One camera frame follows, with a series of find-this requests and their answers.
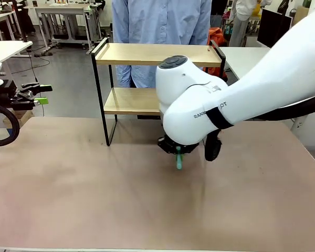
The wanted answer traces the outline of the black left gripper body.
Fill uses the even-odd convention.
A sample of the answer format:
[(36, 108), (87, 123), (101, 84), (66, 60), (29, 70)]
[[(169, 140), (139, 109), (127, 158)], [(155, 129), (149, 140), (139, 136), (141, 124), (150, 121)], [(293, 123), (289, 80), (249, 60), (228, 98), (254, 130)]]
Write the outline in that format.
[(0, 85), (0, 105), (10, 105), (17, 92), (17, 86), (13, 80), (3, 80)]

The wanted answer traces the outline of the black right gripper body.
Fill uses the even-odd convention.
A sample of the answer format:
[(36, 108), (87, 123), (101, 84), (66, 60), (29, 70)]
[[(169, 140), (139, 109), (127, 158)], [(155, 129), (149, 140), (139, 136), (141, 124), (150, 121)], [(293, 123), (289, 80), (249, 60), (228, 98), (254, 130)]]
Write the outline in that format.
[(157, 145), (166, 153), (169, 154), (188, 154), (191, 153), (199, 144), (183, 145), (174, 142), (167, 135), (158, 138)]

